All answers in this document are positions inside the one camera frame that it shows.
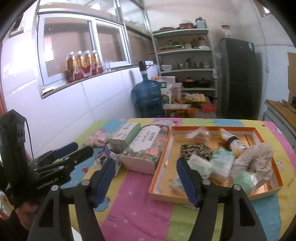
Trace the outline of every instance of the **blue gripper pad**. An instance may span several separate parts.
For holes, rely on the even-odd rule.
[[[195,207],[197,207],[198,200],[196,195],[196,189],[192,181],[190,180],[189,174],[187,173],[184,165],[181,162],[181,158],[177,160],[177,173],[180,177],[180,180],[189,199],[189,202],[191,202]]]
[[[94,200],[94,208],[97,208],[101,203],[103,203],[106,197],[107,191],[109,189],[109,186],[111,184],[111,181],[115,176],[115,168],[116,168],[115,161],[111,159],[110,163],[105,169],[105,172],[103,173],[100,179],[100,182],[96,188],[96,198]]]
[[[78,149],[78,144],[76,142],[72,142],[69,145],[66,145],[54,152],[55,159],[61,159],[66,155],[76,151]]]

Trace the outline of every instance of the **person's hand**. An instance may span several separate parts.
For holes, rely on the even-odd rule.
[[[22,206],[15,210],[18,218],[20,219],[20,224],[27,230],[31,229],[33,220],[30,218],[30,213],[37,212],[39,205],[32,202],[24,202]]]

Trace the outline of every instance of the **refrigerator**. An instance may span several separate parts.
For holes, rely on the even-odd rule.
[[[256,120],[261,88],[254,44],[231,38],[219,43],[222,65],[222,115],[225,119]]]

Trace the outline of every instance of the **red plastic container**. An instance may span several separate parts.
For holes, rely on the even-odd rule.
[[[202,107],[202,110],[204,112],[212,112],[216,109],[216,105],[212,104],[212,103],[203,103],[203,104],[200,104],[201,107]]]

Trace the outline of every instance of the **leopard print cloth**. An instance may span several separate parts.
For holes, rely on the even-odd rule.
[[[210,160],[213,151],[206,145],[183,144],[181,146],[181,157],[188,160],[192,154],[196,154],[204,159]]]

